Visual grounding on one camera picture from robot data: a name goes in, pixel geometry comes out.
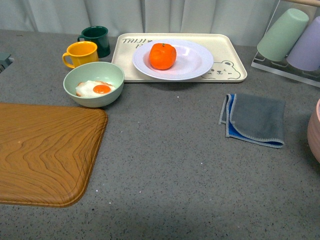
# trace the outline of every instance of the yellow mug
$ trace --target yellow mug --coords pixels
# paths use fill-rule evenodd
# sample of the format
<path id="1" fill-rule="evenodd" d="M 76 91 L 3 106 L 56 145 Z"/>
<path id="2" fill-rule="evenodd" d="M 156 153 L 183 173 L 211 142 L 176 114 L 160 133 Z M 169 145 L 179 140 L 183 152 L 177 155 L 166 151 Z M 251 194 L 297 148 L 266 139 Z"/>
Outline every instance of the yellow mug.
<path id="1" fill-rule="evenodd" d="M 82 64 L 87 64 L 91 62 L 98 62 L 98 46 L 92 41 L 78 41 L 66 49 L 66 52 L 62 55 L 63 63 L 69 68 L 76 68 Z M 71 58 L 73 63 L 67 62 L 67 56 Z"/>

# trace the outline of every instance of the light green bowl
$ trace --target light green bowl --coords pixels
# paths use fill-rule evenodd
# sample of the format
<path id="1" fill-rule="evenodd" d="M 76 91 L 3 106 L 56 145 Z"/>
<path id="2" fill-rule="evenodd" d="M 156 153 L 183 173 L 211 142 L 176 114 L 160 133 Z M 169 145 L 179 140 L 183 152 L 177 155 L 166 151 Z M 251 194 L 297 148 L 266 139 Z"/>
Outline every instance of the light green bowl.
<path id="1" fill-rule="evenodd" d="M 102 81 L 112 84 L 115 89 L 110 93 L 96 97 L 76 95 L 76 87 L 80 82 Z M 114 102 L 124 88 L 125 74 L 117 65 L 105 61 L 86 63 L 71 70 L 64 78 L 63 88 L 78 104 L 88 108 L 100 108 Z"/>

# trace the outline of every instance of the bowl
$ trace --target bowl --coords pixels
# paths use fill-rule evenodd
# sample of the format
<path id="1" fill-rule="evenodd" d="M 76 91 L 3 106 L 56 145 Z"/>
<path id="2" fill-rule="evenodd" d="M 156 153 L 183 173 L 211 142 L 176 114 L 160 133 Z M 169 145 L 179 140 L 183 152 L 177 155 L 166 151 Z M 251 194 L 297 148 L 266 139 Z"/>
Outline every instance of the bowl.
<path id="1" fill-rule="evenodd" d="M 307 139 L 312 154 L 320 163 L 320 99 L 318 100 L 308 123 Z"/>
<path id="2" fill-rule="evenodd" d="M 77 96 L 78 84 L 88 80 L 106 82 L 112 84 L 115 89 L 96 97 Z M 100 108 L 111 104 L 120 96 L 124 82 L 125 74 L 120 67 L 110 62 L 95 61 L 71 70 L 63 80 L 63 88 L 76 103 L 88 108 Z"/>

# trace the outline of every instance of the dark green mug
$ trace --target dark green mug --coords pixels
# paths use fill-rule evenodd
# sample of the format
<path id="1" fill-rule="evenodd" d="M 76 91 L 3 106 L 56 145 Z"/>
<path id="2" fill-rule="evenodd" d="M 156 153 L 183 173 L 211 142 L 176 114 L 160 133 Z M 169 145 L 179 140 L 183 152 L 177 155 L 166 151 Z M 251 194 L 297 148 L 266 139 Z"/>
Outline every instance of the dark green mug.
<path id="1" fill-rule="evenodd" d="M 90 26 L 81 32 L 78 36 L 78 42 L 85 41 L 94 42 L 98 46 L 98 57 L 104 58 L 110 54 L 110 45 L 108 39 L 108 29 L 104 26 Z"/>

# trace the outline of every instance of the fried egg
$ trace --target fried egg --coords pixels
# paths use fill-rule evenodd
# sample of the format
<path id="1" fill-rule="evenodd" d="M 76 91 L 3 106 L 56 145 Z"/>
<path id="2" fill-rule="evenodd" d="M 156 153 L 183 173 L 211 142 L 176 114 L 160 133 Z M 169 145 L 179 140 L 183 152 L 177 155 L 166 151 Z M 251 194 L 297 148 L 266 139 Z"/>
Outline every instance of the fried egg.
<path id="1" fill-rule="evenodd" d="M 75 88 L 75 94 L 79 97 L 92 98 L 106 95 L 116 89 L 110 83 L 104 81 L 80 82 Z"/>

